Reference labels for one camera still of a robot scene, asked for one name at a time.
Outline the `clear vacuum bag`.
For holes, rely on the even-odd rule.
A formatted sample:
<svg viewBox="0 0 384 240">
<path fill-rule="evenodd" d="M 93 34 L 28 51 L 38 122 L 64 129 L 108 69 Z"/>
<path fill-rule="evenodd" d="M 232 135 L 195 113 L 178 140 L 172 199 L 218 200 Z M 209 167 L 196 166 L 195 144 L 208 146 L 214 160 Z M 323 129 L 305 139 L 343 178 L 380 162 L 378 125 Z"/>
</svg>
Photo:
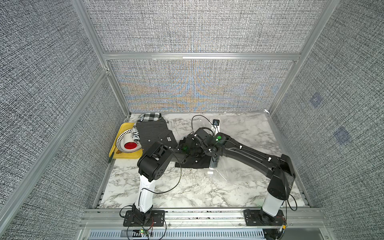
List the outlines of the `clear vacuum bag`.
<svg viewBox="0 0 384 240">
<path fill-rule="evenodd" d="M 204 162 L 205 168 L 217 166 L 220 157 L 239 161 L 269 178 L 273 185 L 292 184 L 296 178 L 291 158 L 280 157 L 252 149 L 219 132 L 217 129 L 200 127 L 179 142 L 178 149 L 184 154 L 177 167 L 192 168 L 195 162 Z"/>
</svg>

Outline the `black shirt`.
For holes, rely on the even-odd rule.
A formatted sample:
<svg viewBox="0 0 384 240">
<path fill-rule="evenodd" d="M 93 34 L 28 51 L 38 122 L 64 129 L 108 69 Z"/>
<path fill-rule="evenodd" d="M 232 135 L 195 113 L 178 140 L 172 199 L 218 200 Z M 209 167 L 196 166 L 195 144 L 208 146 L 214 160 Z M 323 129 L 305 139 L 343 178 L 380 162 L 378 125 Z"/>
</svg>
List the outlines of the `black shirt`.
<svg viewBox="0 0 384 240">
<path fill-rule="evenodd" d="M 211 157 L 206 155 L 201 142 L 189 136 L 184 137 L 179 142 L 179 149 L 181 149 L 186 156 L 182 157 L 182 164 L 175 163 L 176 168 L 186 169 L 207 169 L 211 163 Z"/>
</svg>

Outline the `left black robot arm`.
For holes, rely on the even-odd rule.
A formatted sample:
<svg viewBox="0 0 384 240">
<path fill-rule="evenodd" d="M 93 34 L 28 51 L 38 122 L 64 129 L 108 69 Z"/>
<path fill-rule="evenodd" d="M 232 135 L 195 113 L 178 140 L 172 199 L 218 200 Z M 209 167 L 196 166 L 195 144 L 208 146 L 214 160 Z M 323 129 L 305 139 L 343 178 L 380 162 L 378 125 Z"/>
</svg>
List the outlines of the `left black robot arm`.
<svg viewBox="0 0 384 240">
<path fill-rule="evenodd" d="M 147 216 L 153 208 L 156 181 L 165 173 L 170 162 L 177 168 L 203 169 L 210 165 L 211 157 L 199 146 L 171 147 L 161 142 L 153 143 L 138 161 L 140 187 L 132 211 L 138 216 Z"/>
</svg>

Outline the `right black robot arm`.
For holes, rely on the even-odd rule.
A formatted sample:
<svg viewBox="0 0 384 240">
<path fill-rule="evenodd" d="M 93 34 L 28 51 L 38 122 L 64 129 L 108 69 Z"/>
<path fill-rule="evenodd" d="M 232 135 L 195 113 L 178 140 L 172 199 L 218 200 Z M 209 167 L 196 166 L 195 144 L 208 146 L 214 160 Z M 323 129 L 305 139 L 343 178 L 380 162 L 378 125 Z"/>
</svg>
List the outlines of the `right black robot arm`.
<svg viewBox="0 0 384 240">
<path fill-rule="evenodd" d="M 224 133 L 211 136 L 202 128 L 192 135 L 195 143 L 207 156 L 227 157 L 239 161 L 270 179 L 268 194 L 262 205 L 262 215 L 276 217 L 280 207 L 290 197 L 296 173 L 287 155 L 280 157 L 252 149 Z"/>
</svg>

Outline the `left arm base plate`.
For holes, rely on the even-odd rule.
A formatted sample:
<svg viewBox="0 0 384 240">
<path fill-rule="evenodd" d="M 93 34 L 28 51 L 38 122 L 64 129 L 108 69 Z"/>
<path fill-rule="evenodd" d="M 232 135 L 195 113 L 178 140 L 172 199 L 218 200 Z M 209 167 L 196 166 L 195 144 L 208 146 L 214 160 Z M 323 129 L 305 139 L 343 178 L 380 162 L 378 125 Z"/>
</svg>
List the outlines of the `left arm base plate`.
<svg viewBox="0 0 384 240">
<path fill-rule="evenodd" d="M 165 225 L 165 211 L 152 210 L 146 214 L 126 211 L 124 227 L 163 227 Z"/>
</svg>

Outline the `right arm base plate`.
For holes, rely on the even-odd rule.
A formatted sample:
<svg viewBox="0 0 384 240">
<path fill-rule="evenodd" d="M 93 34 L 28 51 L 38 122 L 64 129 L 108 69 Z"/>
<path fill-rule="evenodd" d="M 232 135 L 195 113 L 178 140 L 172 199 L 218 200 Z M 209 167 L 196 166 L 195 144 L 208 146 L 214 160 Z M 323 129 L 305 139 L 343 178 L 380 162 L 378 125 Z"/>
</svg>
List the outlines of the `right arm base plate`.
<svg viewBox="0 0 384 240">
<path fill-rule="evenodd" d="M 286 218 L 282 210 L 278 210 L 275 217 L 272 217 L 262 210 L 250 210 L 243 211 L 246 226 L 260 227 L 260 226 L 282 226 L 286 224 Z"/>
</svg>

